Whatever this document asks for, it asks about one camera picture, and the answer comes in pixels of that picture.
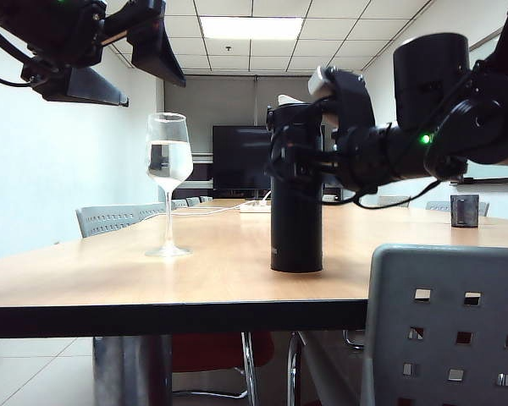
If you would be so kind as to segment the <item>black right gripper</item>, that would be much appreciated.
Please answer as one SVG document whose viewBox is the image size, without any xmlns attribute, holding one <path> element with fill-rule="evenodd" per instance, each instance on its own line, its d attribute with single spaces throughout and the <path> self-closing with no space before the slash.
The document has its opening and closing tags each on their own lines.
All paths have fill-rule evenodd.
<svg viewBox="0 0 508 406">
<path fill-rule="evenodd" d="M 338 121 L 335 176 L 347 189 L 362 189 L 368 184 L 362 174 L 367 161 L 367 136 L 374 128 L 370 95 L 365 81 L 356 74 L 338 69 L 323 69 L 321 73 L 330 93 L 323 111 L 335 115 Z M 278 125 L 271 129 L 266 174 L 275 180 L 316 179 L 321 153 L 320 125 Z"/>
</svg>

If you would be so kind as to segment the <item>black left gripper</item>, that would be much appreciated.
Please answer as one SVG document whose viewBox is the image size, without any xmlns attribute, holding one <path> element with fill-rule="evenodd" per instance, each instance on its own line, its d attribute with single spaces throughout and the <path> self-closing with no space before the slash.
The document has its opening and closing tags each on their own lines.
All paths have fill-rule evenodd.
<svg viewBox="0 0 508 406">
<path fill-rule="evenodd" d="M 27 19 L 22 35 L 32 61 L 51 69 L 43 74 L 25 63 L 21 78 L 41 89 L 50 102 L 128 106 L 125 93 L 92 68 L 101 59 L 97 36 L 105 18 L 104 1 L 22 1 Z M 185 76 L 170 45 L 164 23 L 165 1 L 128 1 L 105 18 L 105 36 L 126 37 L 133 47 L 131 63 L 174 85 L 185 87 Z"/>
</svg>

